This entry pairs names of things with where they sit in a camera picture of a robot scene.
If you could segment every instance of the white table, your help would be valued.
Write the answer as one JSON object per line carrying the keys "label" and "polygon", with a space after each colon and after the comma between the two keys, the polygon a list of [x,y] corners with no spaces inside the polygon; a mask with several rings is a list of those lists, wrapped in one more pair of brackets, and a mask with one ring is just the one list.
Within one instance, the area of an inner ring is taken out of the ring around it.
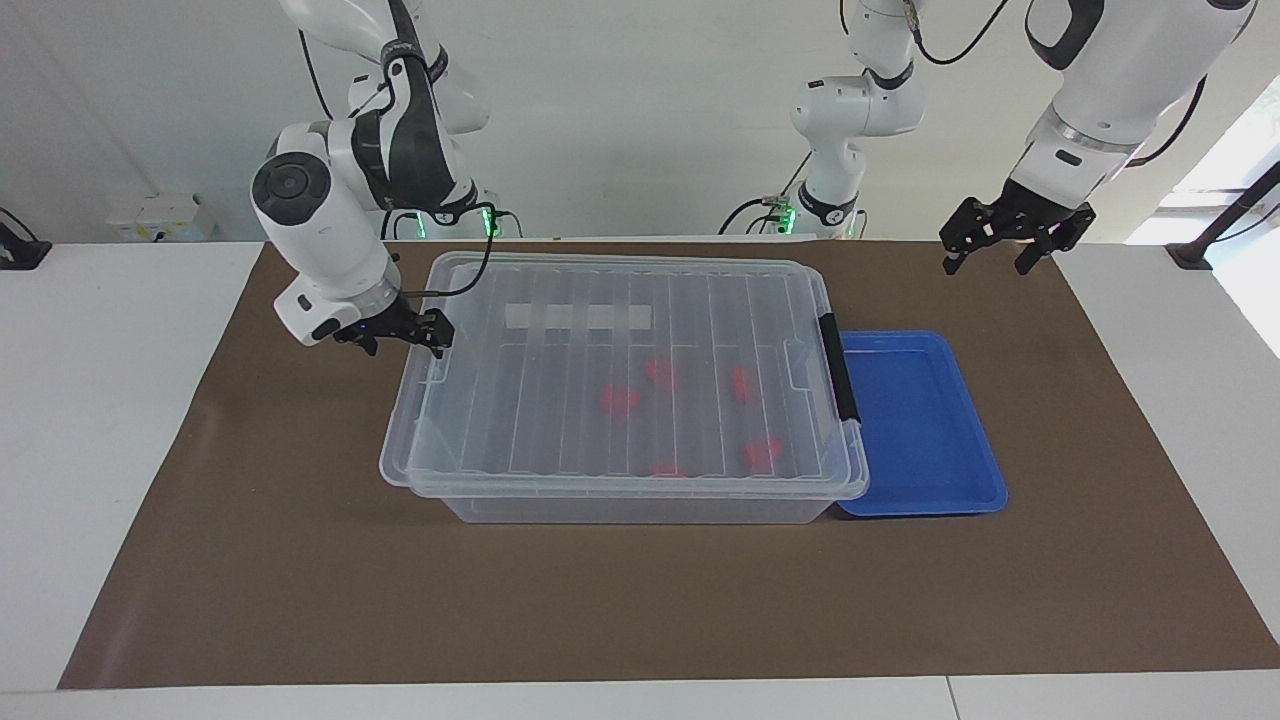
{"label": "white table", "polygon": [[[0,717],[1280,717],[1280,671],[51,692],[260,249],[67,245],[0,275]],[[1160,249],[1059,263],[1280,637],[1280,359]]]}

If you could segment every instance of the blue plastic tray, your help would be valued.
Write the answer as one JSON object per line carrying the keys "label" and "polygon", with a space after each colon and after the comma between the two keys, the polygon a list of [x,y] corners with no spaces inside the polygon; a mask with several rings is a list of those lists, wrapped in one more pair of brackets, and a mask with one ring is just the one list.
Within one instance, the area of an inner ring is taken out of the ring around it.
{"label": "blue plastic tray", "polygon": [[870,489],[840,506],[859,518],[975,515],[1009,501],[1005,479],[942,336],[845,332]]}

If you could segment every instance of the white wall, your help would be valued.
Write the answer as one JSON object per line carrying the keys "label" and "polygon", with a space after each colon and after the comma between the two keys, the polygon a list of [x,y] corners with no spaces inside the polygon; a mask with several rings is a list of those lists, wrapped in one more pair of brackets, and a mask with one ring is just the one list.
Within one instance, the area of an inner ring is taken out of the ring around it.
{"label": "white wall", "polygon": [[[931,5],[934,53],[961,46],[993,4]],[[919,68],[932,96],[919,131],[867,143],[872,236],[932,237],[966,195],[998,191],[1057,88],[1027,46],[1025,6],[1011,3],[964,63]],[[836,0],[425,9],[454,60],[490,86],[490,127],[462,140],[531,234],[713,232],[804,155],[787,119],[794,90],[860,69]],[[1175,150],[1096,196],[1091,240],[1124,240],[1257,97],[1280,69],[1276,27],[1280,6],[1263,3]],[[362,63],[314,54],[340,104]],[[110,240],[105,197],[148,190],[196,192],[228,237],[261,237],[248,181],[280,127],[320,114],[274,0],[0,0],[0,202],[55,240]]]}

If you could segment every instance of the red object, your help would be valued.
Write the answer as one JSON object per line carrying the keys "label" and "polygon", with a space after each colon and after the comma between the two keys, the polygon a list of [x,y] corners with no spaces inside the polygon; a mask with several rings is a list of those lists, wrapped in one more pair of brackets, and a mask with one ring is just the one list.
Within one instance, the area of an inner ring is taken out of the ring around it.
{"label": "red object", "polygon": [[620,423],[627,419],[632,410],[640,406],[640,393],[620,386],[600,388],[600,410]]}
{"label": "red object", "polygon": [[649,465],[649,474],[655,478],[687,478],[689,473],[685,473],[675,465],[666,462],[654,462]]}
{"label": "red object", "polygon": [[741,365],[733,366],[733,397],[742,404],[760,398],[760,383],[755,379],[755,373],[748,373]]}
{"label": "red object", "polygon": [[676,369],[667,360],[654,357],[645,363],[644,372],[658,389],[676,389]]}
{"label": "red object", "polygon": [[754,474],[772,473],[773,461],[782,457],[782,441],[771,437],[768,441],[753,442],[742,448],[746,465]]}

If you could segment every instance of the brown mat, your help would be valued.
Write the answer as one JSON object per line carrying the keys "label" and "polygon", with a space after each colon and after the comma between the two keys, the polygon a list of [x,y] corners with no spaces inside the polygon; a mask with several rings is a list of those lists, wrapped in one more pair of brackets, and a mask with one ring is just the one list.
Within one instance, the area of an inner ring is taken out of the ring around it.
{"label": "brown mat", "polygon": [[[438,245],[402,246],[421,287]],[[529,246],[577,251],[582,246]],[[378,473],[406,351],[305,350],[268,249],[63,688],[1280,667],[1052,263],[932,243],[609,246],[791,258],[846,329],[947,337],[1009,482],[969,519],[483,527]]]}

